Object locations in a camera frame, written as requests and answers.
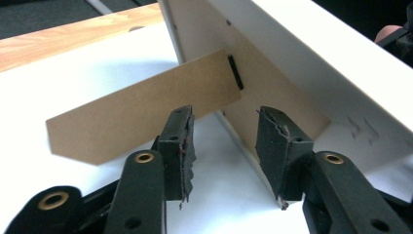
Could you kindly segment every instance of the white surface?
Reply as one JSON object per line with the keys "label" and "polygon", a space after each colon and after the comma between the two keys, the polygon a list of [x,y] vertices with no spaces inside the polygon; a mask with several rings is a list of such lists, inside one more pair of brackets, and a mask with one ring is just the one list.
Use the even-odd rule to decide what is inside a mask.
{"label": "white surface", "polygon": [[[52,155],[47,119],[176,65],[161,23],[0,73],[0,232],[38,192],[72,185],[89,194],[117,179],[129,155],[100,166]],[[194,143],[194,190],[182,211],[168,202],[169,233],[307,232],[301,204],[277,208],[214,115],[196,122]]]}
{"label": "white surface", "polygon": [[253,2],[413,131],[411,67],[312,1]]}

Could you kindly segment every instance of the brown cardboard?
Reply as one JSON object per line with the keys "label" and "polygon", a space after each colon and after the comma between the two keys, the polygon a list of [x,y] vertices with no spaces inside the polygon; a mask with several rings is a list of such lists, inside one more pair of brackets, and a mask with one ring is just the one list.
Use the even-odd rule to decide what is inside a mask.
{"label": "brown cardboard", "polygon": [[155,138],[177,107],[191,104],[199,118],[240,97],[216,52],[49,119],[52,153],[101,164]]}
{"label": "brown cardboard", "polygon": [[238,71],[243,79],[242,98],[223,110],[232,127],[249,150],[255,152],[259,115],[256,110],[266,105],[287,114],[311,139],[315,140],[328,127],[329,119],[265,58],[236,28],[226,30]]}

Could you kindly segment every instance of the metal rivet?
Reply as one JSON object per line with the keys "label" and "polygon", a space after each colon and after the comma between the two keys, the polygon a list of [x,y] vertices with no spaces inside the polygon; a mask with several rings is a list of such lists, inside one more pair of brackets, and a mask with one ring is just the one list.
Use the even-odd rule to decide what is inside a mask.
{"label": "metal rivet", "polygon": [[134,161],[136,163],[149,163],[155,158],[155,156],[151,153],[140,153],[134,157]]}
{"label": "metal rivet", "polygon": [[335,155],[335,154],[325,154],[324,159],[325,161],[332,163],[332,164],[343,164],[344,163],[344,160],[340,156]]}
{"label": "metal rivet", "polygon": [[43,211],[52,210],[63,205],[67,199],[69,199],[69,194],[63,191],[53,192],[46,195],[37,205],[37,208]]}

